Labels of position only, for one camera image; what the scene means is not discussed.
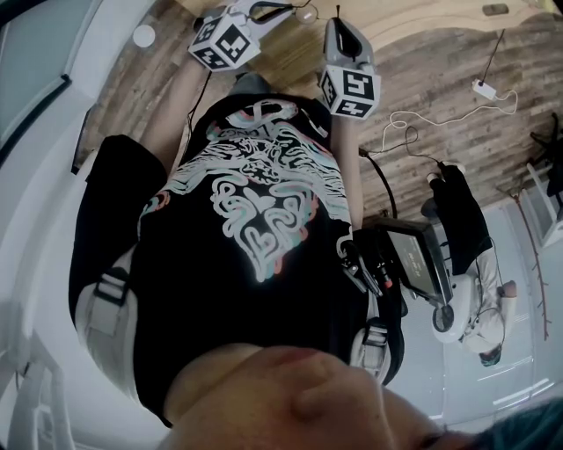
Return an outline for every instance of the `black hose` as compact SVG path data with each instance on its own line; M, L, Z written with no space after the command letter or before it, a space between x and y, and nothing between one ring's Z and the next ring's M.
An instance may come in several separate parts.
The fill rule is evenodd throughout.
M379 168L377 163L371 158L368 152L365 152L365 156L371 161L373 168L376 170L377 175L381 178L381 181L384 182L385 189L387 189L387 193L389 194L389 201L391 202L391 211L393 215L393 219L397 219L397 205L395 204L395 197L393 197L393 192L389 183L387 183L387 178L385 177L382 170Z

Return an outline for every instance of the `neck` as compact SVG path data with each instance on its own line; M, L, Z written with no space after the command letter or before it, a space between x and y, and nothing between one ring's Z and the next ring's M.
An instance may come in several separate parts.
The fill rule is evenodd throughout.
M250 358L260 347L249 344L230 344L207 352L185 366L168 389L164 414L175 424L208 393L225 375Z

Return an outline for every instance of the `person in white shirt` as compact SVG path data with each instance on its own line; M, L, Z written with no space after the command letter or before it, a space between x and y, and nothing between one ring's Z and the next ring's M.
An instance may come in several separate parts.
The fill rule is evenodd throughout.
M461 341L479 354L483 366L493 366L501 359L514 322L516 284L502 285L494 243L465 180L464 166L442 162L438 167L441 173L431 173L427 180L434 191L435 213L448 238L452 275L469 273L479 282L479 295L472 299L471 317Z

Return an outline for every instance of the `display screen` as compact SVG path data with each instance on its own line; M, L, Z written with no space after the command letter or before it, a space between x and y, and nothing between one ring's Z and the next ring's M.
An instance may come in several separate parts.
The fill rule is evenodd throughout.
M423 293L437 294L416 237L394 231L387 231L387 233L389 233L389 238L393 242L393 247L395 247L410 285Z

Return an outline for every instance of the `gray pants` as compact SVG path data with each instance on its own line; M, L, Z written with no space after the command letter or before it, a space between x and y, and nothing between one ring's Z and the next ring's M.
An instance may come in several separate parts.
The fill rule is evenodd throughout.
M237 94L272 94L274 90L268 82L255 72L239 75L229 95Z

